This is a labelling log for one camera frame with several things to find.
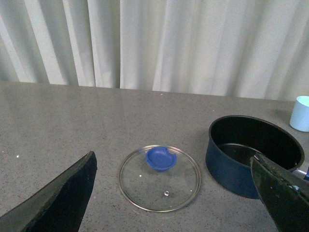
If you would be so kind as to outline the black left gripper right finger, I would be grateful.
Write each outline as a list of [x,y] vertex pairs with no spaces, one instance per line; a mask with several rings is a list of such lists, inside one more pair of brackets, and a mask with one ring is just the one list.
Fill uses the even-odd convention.
[[278,231],[309,230],[309,182],[262,154],[251,158],[251,172],[259,198]]

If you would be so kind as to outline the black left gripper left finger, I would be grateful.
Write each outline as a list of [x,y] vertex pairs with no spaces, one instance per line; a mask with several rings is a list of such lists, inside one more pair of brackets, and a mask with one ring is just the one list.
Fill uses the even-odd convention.
[[77,232],[97,172],[93,151],[0,218],[2,232]]

